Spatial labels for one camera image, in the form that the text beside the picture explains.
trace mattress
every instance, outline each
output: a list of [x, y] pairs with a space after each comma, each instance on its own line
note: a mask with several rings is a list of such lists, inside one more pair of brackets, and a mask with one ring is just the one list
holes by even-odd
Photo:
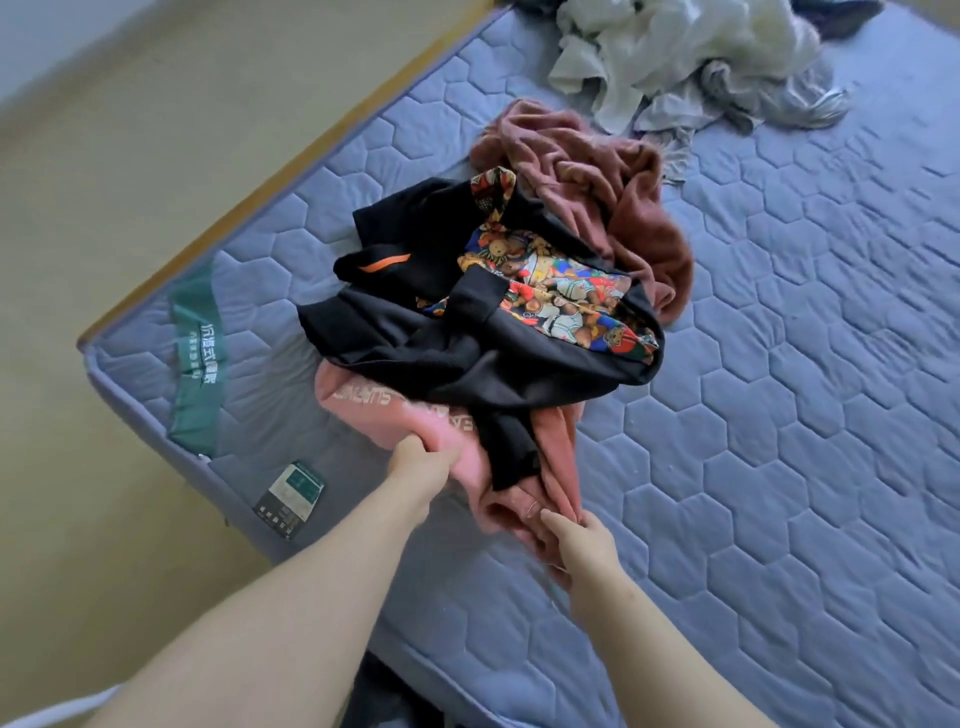
[[[512, 98], [585, 107], [545, 83], [556, 42], [550, 23], [492, 15], [197, 256], [229, 360], [211, 460], [165, 436], [170, 281], [83, 342], [100, 395], [270, 558], [322, 536], [387, 460], [316, 404], [295, 304], [337, 290], [352, 210], [464, 176]], [[649, 386], [588, 404], [583, 495], [629, 574], [780, 725], [960, 725], [960, 42], [891, 6], [828, 52], [849, 118], [716, 125], [666, 190], [694, 300]], [[295, 460], [327, 487], [286, 542], [252, 507]], [[408, 545], [371, 650], [467, 726], [620, 722], [564, 596], [455, 494]]]

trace brown sweater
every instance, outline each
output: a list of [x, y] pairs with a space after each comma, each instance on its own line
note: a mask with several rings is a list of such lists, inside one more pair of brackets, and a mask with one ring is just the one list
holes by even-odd
[[693, 254], [660, 203], [654, 147], [597, 133], [574, 111], [517, 99], [474, 143], [470, 162], [512, 167], [594, 251], [634, 274], [662, 323], [683, 313]]

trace mattress label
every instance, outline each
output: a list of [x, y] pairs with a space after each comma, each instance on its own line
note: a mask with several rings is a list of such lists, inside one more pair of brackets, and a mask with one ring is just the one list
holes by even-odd
[[220, 310], [213, 297], [213, 268], [204, 265], [170, 289], [177, 327], [177, 397], [167, 437], [196, 455], [213, 457], [217, 423], [224, 403], [227, 351]]
[[289, 541], [310, 518], [325, 486], [322, 479], [302, 464], [288, 465], [270, 490], [256, 502], [253, 512]]

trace hand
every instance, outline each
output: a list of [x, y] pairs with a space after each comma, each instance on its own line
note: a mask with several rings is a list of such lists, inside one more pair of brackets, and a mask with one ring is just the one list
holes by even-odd
[[565, 570], [548, 567], [550, 575], [570, 592], [573, 617], [581, 616], [590, 603], [608, 584], [626, 575], [616, 554], [613, 534], [589, 511], [584, 511], [582, 524], [553, 511], [540, 511], [540, 519], [560, 542], [560, 555]]
[[430, 501], [445, 485], [450, 468], [459, 457], [459, 449], [427, 452], [417, 435], [407, 435], [394, 448], [384, 485], [412, 497], [417, 523], [423, 523], [430, 511]]

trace black sweatshirt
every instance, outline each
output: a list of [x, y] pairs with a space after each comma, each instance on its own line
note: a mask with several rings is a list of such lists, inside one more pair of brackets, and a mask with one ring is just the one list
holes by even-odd
[[299, 308], [332, 363], [466, 407], [495, 490], [540, 470], [530, 409], [643, 384], [663, 352], [642, 286], [515, 186], [496, 168], [356, 210], [363, 249], [334, 265], [351, 285]]

